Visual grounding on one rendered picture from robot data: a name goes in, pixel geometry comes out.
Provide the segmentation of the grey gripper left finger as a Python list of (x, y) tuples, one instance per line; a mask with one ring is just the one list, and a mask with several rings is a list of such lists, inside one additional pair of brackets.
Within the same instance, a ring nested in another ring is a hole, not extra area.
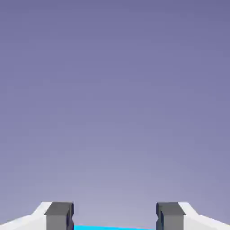
[(74, 230), (73, 202), (41, 202), (30, 214), (0, 225), (0, 230)]

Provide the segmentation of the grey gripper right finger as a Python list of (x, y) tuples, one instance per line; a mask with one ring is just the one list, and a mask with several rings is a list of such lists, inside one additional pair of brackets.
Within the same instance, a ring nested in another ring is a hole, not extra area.
[(156, 230), (230, 230), (230, 225), (198, 214), (188, 202), (158, 202)]

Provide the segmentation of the large cyan box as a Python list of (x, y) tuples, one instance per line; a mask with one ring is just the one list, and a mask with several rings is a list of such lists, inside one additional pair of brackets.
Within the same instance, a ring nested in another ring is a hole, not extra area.
[(138, 229), (124, 227), (104, 227), (104, 226), (77, 226), (74, 225), (73, 230), (154, 230), (154, 229)]

